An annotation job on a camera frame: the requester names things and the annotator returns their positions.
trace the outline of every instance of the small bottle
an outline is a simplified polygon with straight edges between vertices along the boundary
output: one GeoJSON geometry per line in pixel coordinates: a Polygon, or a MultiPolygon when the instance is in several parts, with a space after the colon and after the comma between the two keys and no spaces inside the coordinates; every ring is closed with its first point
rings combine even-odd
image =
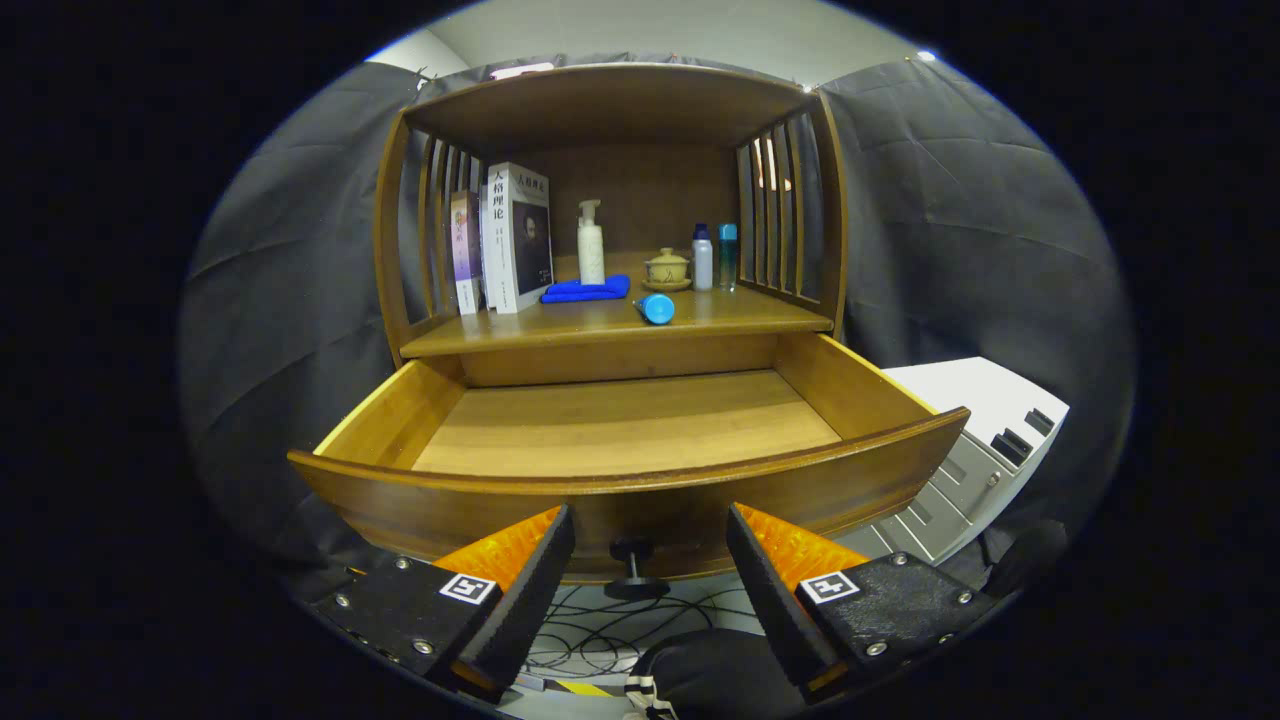
{"type": "Polygon", "coordinates": [[[737,225],[724,223],[719,227],[721,236],[721,290],[730,292],[737,287],[737,225]]]}
{"type": "Polygon", "coordinates": [[[707,223],[698,223],[694,228],[694,290],[712,288],[712,236],[707,232],[707,223]]]}
{"type": "Polygon", "coordinates": [[[599,200],[577,204],[582,215],[577,219],[577,275],[582,284],[604,284],[604,231],[595,224],[599,200]]]}

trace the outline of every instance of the wooden shelf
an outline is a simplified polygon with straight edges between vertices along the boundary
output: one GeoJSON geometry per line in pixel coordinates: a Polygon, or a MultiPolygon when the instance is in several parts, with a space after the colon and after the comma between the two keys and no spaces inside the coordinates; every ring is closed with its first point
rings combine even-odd
{"type": "Polygon", "coordinates": [[[643,338],[827,332],[829,319],[762,292],[681,291],[669,293],[676,315],[652,325],[632,302],[652,291],[632,279],[625,300],[538,304],[515,315],[492,311],[454,316],[401,347],[402,357],[429,357],[485,350],[585,345],[643,338]]]}
{"type": "Polygon", "coordinates": [[[716,68],[579,65],[481,82],[410,108],[404,119],[500,161],[508,152],[567,145],[737,147],[815,97],[796,85],[716,68]]]}

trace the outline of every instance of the book cover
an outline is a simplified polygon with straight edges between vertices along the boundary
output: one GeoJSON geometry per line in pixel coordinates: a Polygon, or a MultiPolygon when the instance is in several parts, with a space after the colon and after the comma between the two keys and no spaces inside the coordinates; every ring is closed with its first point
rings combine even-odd
{"type": "Polygon", "coordinates": [[[498,313],[518,313],[554,282],[548,182],[527,168],[502,163],[489,168],[488,184],[494,302],[498,313]]]}
{"type": "Polygon", "coordinates": [[[480,258],[480,201],[476,193],[454,192],[449,201],[449,228],[453,236],[453,284],[458,314],[475,315],[483,306],[480,258]]]}

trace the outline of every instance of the blue cap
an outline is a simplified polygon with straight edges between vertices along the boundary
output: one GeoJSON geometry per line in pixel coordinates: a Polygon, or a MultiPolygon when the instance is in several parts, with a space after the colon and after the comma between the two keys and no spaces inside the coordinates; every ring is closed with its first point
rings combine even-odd
{"type": "Polygon", "coordinates": [[[666,325],[676,316],[676,304],[660,292],[639,300],[636,305],[645,319],[655,325],[666,325]]]}

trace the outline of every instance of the saucer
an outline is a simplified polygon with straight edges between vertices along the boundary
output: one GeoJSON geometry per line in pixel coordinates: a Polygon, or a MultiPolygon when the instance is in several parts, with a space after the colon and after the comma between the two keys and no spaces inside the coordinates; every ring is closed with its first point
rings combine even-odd
{"type": "Polygon", "coordinates": [[[659,283],[659,282],[653,282],[653,281],[645,279],[645,281],[641,281],[641,284],[644,284],[649,290],[657,290],[658,292],[675,292],[677,290],[685,290],[686,287],[694,284],[694,281],[691,278],[685,278],[682,281],[673,282],[673,283],[659,283]]]}

